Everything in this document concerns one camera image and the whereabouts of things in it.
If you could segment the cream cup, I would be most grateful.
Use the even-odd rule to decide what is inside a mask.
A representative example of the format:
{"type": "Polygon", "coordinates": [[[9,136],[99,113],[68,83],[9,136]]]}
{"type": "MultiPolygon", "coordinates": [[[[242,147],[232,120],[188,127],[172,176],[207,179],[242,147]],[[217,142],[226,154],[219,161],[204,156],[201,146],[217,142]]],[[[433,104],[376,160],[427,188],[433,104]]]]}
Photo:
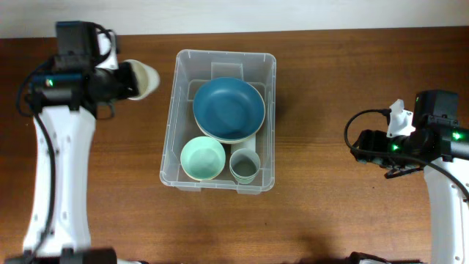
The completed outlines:
{"type": "Polygon", "coordinates": [[[154,92],[160,85],[160,76],[157,70],[135,59],[127,59],[136,77],[138,94],[129,97],[130,100],[142,100],[154,92]]]}

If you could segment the mint green small bowl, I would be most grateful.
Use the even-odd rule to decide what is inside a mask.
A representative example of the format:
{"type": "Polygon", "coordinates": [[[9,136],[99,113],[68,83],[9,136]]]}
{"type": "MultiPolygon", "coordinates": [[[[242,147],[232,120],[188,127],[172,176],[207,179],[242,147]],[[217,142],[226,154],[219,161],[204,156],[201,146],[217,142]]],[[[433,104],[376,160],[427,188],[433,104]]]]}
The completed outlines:
{"type": "Polygon", "coordinates": [[[226,153],[223,145],[217,140],[199,136],[183,147],[180,161],[183,170],[190,163],[226,163],[226,153]]]}

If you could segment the grey cup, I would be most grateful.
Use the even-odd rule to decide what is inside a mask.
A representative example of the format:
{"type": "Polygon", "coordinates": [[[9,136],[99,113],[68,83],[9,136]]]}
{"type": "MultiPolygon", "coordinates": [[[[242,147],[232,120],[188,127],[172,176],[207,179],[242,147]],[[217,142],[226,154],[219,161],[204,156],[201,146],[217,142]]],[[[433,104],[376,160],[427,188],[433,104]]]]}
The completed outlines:
{"type": "Polygon", "coordinates": [[[260,171],[261,161],[258,154],[249,149],[240,149],[231,154],[229,159],[230,171],[241,176],[249,176],[260,171]]]}

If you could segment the yellow small bowl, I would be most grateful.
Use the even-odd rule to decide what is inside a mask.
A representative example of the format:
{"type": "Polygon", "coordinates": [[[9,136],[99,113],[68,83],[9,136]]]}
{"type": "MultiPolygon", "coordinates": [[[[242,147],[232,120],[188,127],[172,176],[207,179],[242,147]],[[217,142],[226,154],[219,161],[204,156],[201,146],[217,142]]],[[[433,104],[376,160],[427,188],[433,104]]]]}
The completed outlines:
{"type": "Polygon", "coordinates": [[[190,163],[184,167],[185,173],[194,180],[212,180],[219,176],[225,163],[190,163]]]}

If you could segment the green cup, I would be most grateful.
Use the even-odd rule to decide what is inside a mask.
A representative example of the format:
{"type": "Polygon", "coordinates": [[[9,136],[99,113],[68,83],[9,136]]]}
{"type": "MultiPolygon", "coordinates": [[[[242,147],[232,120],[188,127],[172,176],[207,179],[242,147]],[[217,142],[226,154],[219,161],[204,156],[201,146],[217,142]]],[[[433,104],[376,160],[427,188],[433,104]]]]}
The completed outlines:
{"type": "Polygon", "coordinates": [[[241,175],[238,175],[236,172],[234,171],[231,171],[232,175],[234,176],[235,180],[239,183],[239,184],[244,184],[244,185],[247,185],[249,183],[251,183],[255,178],[256,176],[258,175],[258,173],[254,173],[253,175],[249,175],[249,176],[241,176],[241,175]]]}

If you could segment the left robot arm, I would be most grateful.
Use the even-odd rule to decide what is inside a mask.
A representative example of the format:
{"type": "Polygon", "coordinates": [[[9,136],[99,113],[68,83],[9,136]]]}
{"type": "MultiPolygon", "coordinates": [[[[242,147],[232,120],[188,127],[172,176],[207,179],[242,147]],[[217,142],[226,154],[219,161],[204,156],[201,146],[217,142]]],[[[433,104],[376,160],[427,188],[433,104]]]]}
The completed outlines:
{"type": "Polygon", "coordinates": [[[86,21],[56,24],[57,53],[21,84],[16,104],[29,107],[37,137],[34,202],[23,252],[11,263],[119,262],[111,247],[91,246],[86,211],[89,152],[99,106],[141,100],[158,72],[117,61],[114,31],[86,21]]]}

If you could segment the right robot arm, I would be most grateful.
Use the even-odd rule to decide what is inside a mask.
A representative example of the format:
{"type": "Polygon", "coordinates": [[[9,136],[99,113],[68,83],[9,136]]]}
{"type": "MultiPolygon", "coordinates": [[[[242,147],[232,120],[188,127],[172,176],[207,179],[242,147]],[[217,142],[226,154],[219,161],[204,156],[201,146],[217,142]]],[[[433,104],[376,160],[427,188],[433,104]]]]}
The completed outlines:
{"type": "Polygon", "coordinates": [[[432,263],[468,262],[468,130],[457,119],[455,92],[427,90],[413,111],[395,101],[379,114],[386,131],[364,130],[346,141],[355,160],[387,169],[392,179],[423,172],[429,192],[432,263]]]}

